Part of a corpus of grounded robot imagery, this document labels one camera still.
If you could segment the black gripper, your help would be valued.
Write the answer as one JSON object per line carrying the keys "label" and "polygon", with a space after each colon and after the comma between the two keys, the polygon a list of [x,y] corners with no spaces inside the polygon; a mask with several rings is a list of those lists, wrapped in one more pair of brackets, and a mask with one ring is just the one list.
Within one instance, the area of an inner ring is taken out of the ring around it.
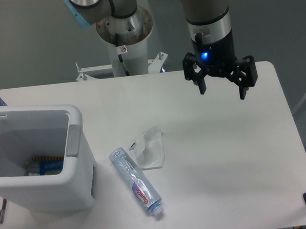
{"label": "black gripper", "polygon": [[[240,99],[244,100],[250,87],[256,85],[258,73],[252,55],[237,60],[234,53],[232,30],[222,39],[205,44],[200,32],[195,34],[192,45],[195,55],[187,53],[182,60],[183,73],[187,81],[198,86],[200,94],[205,94],[205,74],[212,77],[227,77],[239,87]],[[196,72],[194,65],[200,65]]]}

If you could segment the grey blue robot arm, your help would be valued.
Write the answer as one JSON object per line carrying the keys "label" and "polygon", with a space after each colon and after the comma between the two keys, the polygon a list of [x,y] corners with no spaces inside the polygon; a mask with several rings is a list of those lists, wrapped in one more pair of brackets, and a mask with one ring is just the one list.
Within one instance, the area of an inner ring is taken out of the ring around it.
{"label": "grey blue robot arm", "polygon": [[[178,0],[183,7],[193,52],[182,60],[185,79],[206,91],[205,77],[226,78],[244,99],[258,73],[253,56],[237,59],[234,53],[228,0]],[[81,27],[94,25],[109,47],[116,77],[149,73],[147,39],[153,18],[137,0],[64,0]]]}

